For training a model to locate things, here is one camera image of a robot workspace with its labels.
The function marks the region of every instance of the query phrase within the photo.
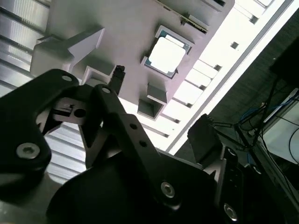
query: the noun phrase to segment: corrugated panel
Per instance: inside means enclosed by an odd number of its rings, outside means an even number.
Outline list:
[[[32,49],[43,37],[49,5],[48,0],[0,0],[0,97],[32,79]],[[78,125],[65,123],[45,138],[52,149],[47,168],[52,180],[62,184],[86,170]]]

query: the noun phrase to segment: black metal frame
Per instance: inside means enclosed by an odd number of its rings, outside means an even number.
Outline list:
[[[225,178],[216,182],[214,175],[157,152],[118,99],[123,78],[124,67],[117,66],[108,85],[79,86],[71,74],[51,70],[0,98],[5,130],[0,137],[0,198],[22,200],[39,184],[51,159],[44,135],[66,121],[79,124],[88,170],[56,192],[47,212],[50,221],[151,223],[188,217],[236,223],[224,212],[223,204],[229,203],[240,222],[242,195],[228,196],[225,188],[236,158],[229,162],[228,149],[221,149],[218,173]],[[23,143],[36,145],[38,156],[18,157],[16,149]]]

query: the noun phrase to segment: wire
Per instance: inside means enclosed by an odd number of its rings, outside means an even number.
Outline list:
[[[295,100],[295,99],[292,99],[292,98],[291,98],[291,99],[289,99],[287,102],[285,102],[285,103],[283,103],[283,104],[280,104],[280,105],[271,107],[270,110],[276,109],[276,108],[278,108],[278,107],[280,107],[280,106],[288,105],[288,104],[290,104],[293,100]],[[249,109],[247,112],[245,112],[245,113],[242,115],[240,121],[244,120],[244,119],[247,118],[250,114],[254,113],[255,111],[258,111],[259,109],[260,109],[260,108]]]
[[[251,121],[249,120],[248,122],[249,122],[251,128],[254,129],[254,127],[253,127]],[[249,152],[247,152],[247,162],[248,162],[249,164],[251,164],[251,163],[250,163],[250,153],[249,153]]]
[[[291,124],[293,124],[293,125],[299,126],[298,124],[293,123],[293,122],[291,122],[290,120],[287,120],[287,119],[285,119],[285,118],[283,118],[283,117],[280,117],[280,116],[277,116],[277,115],[275,115],[275,117],[280,118],[280,119],[282,119],[282,120],[285,120],[285,121],[287,121],[287,122],[289,122],[289,123],[291,123]]]
[[[292,153],[292,151],[291,151],[291,141],[292,141],[292,138],[294,137],[295,133],[296,133],[298,130],[299,130],[299,128],[297,128],[297,129],[293,132],[293,134],[291,135],[290,140],[289,140],[289,152],[290,152],[290,155],[291,155],[291,157],[293,158],[293,160],[296,161],[297,165],[299,165],[299,162],[295,159],[295,157],[293,156],[293,153]]]
[[[241,138],[240,138],[240,136],[239,137],[237,137],[237,131],[235,130],[235,139],[240,143],[240,144],[242,144],[241,143]],[[236,148],[237,150],[239,150],[239,151],[244,151],[244,148],[241,148],[241,147],[239,147],[238,146],[238,148]]]

